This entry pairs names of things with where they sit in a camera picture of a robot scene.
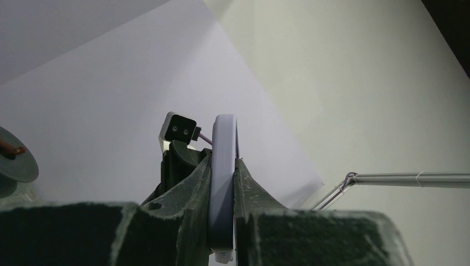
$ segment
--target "white backdrop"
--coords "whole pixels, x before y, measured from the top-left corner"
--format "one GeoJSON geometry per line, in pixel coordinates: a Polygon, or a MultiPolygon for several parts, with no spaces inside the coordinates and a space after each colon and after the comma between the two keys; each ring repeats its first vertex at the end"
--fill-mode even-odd
{"type": "Polygon", "coordinates": [[[0,84],[168,1],[0,1],[0,84]]]}
{"type": "MultiPolygon", "coordinates": [[[[0,121],[36,157],[45,200],[144,200],[160,181],[168,111],[211,136],[238,116],[241,156],[288,206],[321,182],[202,1],[172,0],[0,86],[0,121]]],[[[196,147],[204,147],[202,142],[196,147]]]]}
{"type": "MultiPolygon", "coordinates": [[[[206,3],[315,162],[308,206],[349,171],[470,171],[470,80],[420,0],[206,3]]],[[[388,215],[416,265],[467,266],[469,201],[357,186],[331,209],[388,215]]]]}

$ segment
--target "white ceiling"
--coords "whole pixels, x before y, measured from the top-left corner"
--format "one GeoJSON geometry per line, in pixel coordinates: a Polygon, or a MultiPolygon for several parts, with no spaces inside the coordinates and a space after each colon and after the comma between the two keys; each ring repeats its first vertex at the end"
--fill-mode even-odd
{"type": "Polygon", "coordinates": [[[169,0],[0,0],[0,84],[169,0]]]}

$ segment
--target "spool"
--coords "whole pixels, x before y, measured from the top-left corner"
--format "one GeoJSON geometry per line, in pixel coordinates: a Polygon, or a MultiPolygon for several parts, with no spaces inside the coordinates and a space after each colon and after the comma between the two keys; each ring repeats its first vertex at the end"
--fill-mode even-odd
{"type": "Polygon", "coordinates": [[[18,182],[33,182],[38,178],[39,168],[29,149],[11,132],[0,127],[0,139],[14,147],[25,147],[24,154],[11,160],[0,155],[0,198],[15,192],[18,182]]]}

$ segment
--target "white paper sheet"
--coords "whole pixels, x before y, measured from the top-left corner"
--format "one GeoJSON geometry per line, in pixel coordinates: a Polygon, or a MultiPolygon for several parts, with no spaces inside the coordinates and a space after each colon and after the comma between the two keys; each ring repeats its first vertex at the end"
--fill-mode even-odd
{"type": "Polygon", "coordinates": [[[218,114],[236,114],[241,157],[286,206],[321,187],[202,0],[172,0],[0,86],[0,123],[36,157],[49,201],[144,200],[160,182],[168,111],[206,136],[218,114]]]}

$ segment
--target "textured surface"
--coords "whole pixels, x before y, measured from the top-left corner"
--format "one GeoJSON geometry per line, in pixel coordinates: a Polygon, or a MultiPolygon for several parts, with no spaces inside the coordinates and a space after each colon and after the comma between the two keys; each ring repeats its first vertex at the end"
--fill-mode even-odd
{"type": "MultiPolygon", "coordinates": [[[[19,139],[2,127],[0,127],[0,138],[15,147],[25,147],[19,139]]],[[[19,182],[32,182],[38,178],[38,175],[38,164],[28,149],[26,153],[16,156],[15,160],[0,156],[0,177],[19,182]]]]}
{"type": "Polygon", "coordinates": [[[239,265],[412,265],[383,214],[289,210],[252,179],[242,160],[234,194],[239,265]]]}
{"type": "Polygon", "coordinates": [[[0,209],[5,265],[197,265],[206,247],[210,160],[161,197],[0,209]]]}
{"type": "Polygon", "coordinates": [[[179,184],[196,169],[206,156],[211,154],[209,149],[203,149],[202,151],[188,149],[186,143],[176,140],[171,141],[169,148],[163,153],[160,184],[142,204],[160,197],[179,184]]]}

